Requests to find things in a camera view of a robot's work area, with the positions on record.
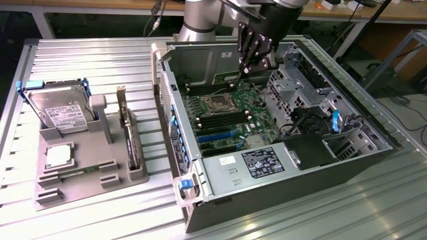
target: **motherboard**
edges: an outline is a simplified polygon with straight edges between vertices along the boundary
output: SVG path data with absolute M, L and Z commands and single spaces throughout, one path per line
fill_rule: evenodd
M 259 86 L 239 82 L 217 88 L 204 88 L 211 93 L 203 95 L 189 88 L 180 90 L 204 157 L 270 145 L 280 135 Z

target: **power supply label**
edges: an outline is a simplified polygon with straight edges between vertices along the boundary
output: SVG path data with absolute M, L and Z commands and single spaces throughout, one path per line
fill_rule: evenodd
M 79 104 L 47 108 L 45 112 L 59 130 L 87 125 L 85 116 Z
M 280 173 L 286 170 L 272 147 L 248 151 L 242 153 L 242 156 L 251 176 L 255 179 Z

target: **floor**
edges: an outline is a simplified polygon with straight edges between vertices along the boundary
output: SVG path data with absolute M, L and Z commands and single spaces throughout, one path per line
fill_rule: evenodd
M 0 110 L 5 103 L 11 82 L 15 75 L 16 65 L 20 58 L 24 40 L 40 38 L 37 27 L 32 16 L 27 13 L 13 14 L 13 18 L 7 24 L 9 12 L 0 11 Z M 148 16 L 136 15 L 99 15 L 99 14 L 69 14 L 51 13 L 48 19 L 57 38 L 123 38 L 143 37 L 143 31 Z M 183 25 L 183 17 L 164 16 L 159 29 L 152 36 L 171 36 L 179 33 Z M 332 55 L 340 46 L 338 42 L 331 48 L 339 33 L 346 24 L 342 22 L 298 21 L 291 34 L 307 34 Z M 231 35 L 232 29 L 217 27 L 216 35 Z M 372 56 L 356 47 L 348 54 L 347 61 L 368 60 Z

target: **aluminum extrusion table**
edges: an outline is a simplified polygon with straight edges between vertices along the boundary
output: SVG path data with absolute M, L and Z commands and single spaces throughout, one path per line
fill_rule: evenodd
M 342 71 L 319 45 L 299 39 L 400 141 L 404 149 L 346 184 L 191 234 L 175 202 L 172 174 L 155 110 L 149 44 L 171 38 L 40 40 L 24 46 L 17 80 L 87 77 L 117 111 L 125 85 L 137 116 L 149 181 L 49 209 L 32 207 L 39 119 L 11 89 L 0 122 L 1 239 L 396 239 L 427 236 L 426 150 Z

